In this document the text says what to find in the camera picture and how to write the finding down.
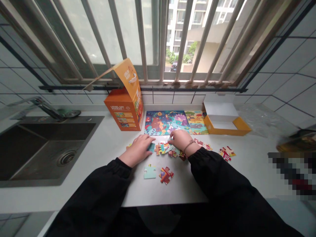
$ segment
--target black sleeve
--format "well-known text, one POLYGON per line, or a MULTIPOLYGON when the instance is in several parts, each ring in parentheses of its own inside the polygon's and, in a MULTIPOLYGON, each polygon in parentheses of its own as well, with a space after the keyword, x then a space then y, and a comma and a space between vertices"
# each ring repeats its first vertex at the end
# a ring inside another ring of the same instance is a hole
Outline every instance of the black sleeve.
POLYGON ((124 200, 130 173, 118 158, 93 171, 60 210, 47 237, 105 236, 124 200))
POLYGON ((217 234, 302 236, 221 155, 201 148, 188 160, 196 182, 209 199, 209 212, 214 213, 211 222, 217 234))

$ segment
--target bracelet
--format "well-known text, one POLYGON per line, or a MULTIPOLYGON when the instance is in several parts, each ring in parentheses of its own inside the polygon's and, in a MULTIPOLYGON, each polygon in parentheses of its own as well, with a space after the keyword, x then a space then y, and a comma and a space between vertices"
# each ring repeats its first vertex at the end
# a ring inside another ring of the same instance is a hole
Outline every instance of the bracelet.
POLYGON ((190 143, 185 147, 185 149, 183 150, 183 153, 185 154, 185 150, 186 148, 188 148, 189 145, 191 145, 192 143, 196 143, 195 140, 191 139, 190 143))

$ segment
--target sink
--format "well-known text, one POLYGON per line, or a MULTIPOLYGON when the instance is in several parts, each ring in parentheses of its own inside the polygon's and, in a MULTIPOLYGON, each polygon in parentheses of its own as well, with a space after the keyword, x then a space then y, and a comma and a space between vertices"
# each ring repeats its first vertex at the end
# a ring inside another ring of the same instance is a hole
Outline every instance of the sink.
POLYGON ((61 185, 104 116, 27 117, 0 134, 0 187, 61 185))

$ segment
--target left hand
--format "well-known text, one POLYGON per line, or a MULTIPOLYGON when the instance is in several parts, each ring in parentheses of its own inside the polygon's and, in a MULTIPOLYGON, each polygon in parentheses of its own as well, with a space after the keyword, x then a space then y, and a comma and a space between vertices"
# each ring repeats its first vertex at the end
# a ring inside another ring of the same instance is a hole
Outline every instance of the left hand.
POLYGON ((133 141, 133 144, 119 157, 119 159, 129 167, 133 168, 152 154, 151 151, 147 151, 147 148, 154 140, 156 140, 156 138, 152 138, 148 134, 140 135, 133 141))

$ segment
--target faucet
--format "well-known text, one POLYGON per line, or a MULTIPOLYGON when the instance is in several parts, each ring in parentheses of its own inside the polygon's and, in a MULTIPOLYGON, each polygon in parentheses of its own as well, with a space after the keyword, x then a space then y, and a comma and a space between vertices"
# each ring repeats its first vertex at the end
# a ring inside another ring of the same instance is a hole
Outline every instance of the faucet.
POLYGON ((13 116, 10 119, 17 119, 17 120, 22 120, 25 119, 26 115, 32 110, 35 109, 37 107, 39 107, 42 111, 44 111, 45 113, 47 113, 50 117, 52 117, 53 119, 55 119, 57 122, 62 122, 65 121, 66 118, 61 115, 57 110, 55 110, 52 106, 50 106, 49 104, 47 104, 41 97, 37 96, 37 97, 32 97, 29 99, 25 99, 25 100, 21 100, 12 104, 9 104, 7 106, 15 106, 15 105, 19 105, 25 102, 32 102, 33 105, 31 105, 30 107, 26 108, 25 110, 22 110, 21 112, 19 112, 17 115, 13 116))

